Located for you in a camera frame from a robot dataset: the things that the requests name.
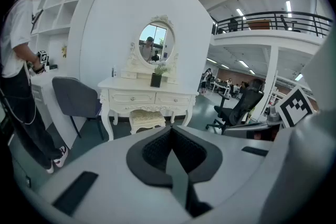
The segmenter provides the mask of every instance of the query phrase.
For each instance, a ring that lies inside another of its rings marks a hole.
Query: stool cushion
[[[130,113],[130,117],[134,124],[143,124],[143,123],[151,123],[158,121],[165,121],[160,111],[149,112],[144,110],[133,110]]]

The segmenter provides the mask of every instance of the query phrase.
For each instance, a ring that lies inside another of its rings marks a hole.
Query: window
[[[156,25],[147,25],[142,31],[140,40],[147,40],[148,37],[154,38],[154,43],[163,45],[166,37],[167,29],[156,26]]]

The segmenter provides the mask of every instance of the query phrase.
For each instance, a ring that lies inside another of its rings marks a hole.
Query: metal railing
[[[314,33],[326,36],[333,21],[329,18],[305,12],[258,12],[216,21],[212,33],[215,35],[232,31],[255,29],[287,30],[300,33]]]

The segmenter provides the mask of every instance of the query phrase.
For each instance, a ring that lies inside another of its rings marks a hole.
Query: oval mirror
[[[170,28],[160,22],[152,22],[143,30],[139,38],[142,58],[148,62],[166,61],[172,54],[175,40]]]

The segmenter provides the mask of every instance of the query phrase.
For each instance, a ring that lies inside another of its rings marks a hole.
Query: green floor
[[[208,98],[205,98],[204,96],[197,96],[196,104],[193,109],[193,116],[188,126],[198,130],[205,131],[205,125],[207,123],[212,123],[217,116],[217,113],[214,110],[214,105],[215,104]],[[176,120],[174,125],[181,125],[182,122],[183,120]],[[104,141],[101,140],[96,122],[86,121],[84,126],[80,130],[82,138],[79,137],[76,138],[72,149],[69,151],[69,155],[65,165],[69,164],[74,159],[80,157],[82,154],[89,151],[91,148],[101,143],[104,143],[108,140],[108,134],[104,126],[102,125],[101,122],[100,124],[101,129],[103,131],[103,135],[105,137]],[[131,135],[130,134],[131,126],[129,123],[119,122],[118,125],[116,126],[113,125],[112,123],[111,125],[113,129],[114,139]],[[63,145],[63,141],[60,135],[58,134],[55,126],[52,124],[47,131],[52,135],[55,145],[57,147],[61,147]],[[30,157],[30,155],[21,146],[17,136],[13,137],[9,147],[10,151],[12,152],[12,155],[15,158],[15,160],[13,160],[13,165],[17,180],[24,183],[26,173],[32,180],[31,188],[33,190],[38,190],[52,175],[47,174],[47,172]]]

